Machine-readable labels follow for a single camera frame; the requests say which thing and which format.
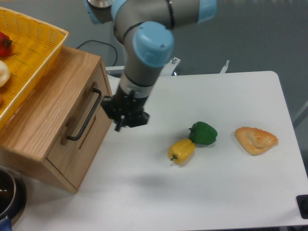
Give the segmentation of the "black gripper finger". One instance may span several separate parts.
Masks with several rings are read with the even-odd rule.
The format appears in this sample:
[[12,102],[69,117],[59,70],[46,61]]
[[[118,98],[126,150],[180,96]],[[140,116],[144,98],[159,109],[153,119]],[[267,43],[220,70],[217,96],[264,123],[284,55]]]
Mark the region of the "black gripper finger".
[[150,115],[145,111],[129,112],[126,116],[126,126],[133,128],[143,126],[148,123]]
[[113,97],[104,96],[101,102],[101,107],[105,111],[109,119],[113,120],[116,124],[115,131],[120,131],[125,120],[125,116],[122,114],[122,111],[114,104]]

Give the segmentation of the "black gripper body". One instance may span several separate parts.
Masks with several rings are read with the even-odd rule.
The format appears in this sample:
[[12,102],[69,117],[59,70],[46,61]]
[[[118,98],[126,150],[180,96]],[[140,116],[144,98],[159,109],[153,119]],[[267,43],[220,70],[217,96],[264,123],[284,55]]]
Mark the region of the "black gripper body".
[[147,99],[148,96],[137,98],[135,90],[129,90],[128,93],[125,93],[120,87],[117,88],[116,94],[113,96],[114,104],[118,106],[124,116],[129,112],[144,111]]

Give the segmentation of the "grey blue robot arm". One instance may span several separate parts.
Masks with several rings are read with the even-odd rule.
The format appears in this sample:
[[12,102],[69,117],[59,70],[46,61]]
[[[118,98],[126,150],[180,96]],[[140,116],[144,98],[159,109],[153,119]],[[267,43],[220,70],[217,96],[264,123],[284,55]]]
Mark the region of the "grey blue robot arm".
[[127,59],[114,96],[102,100],[102,108],[116,124],[138,127],[148,122],[144,105],[174,49],[172,30],[212,19],[215,0],[87,0],[93,23],[114,23],[114,36]]

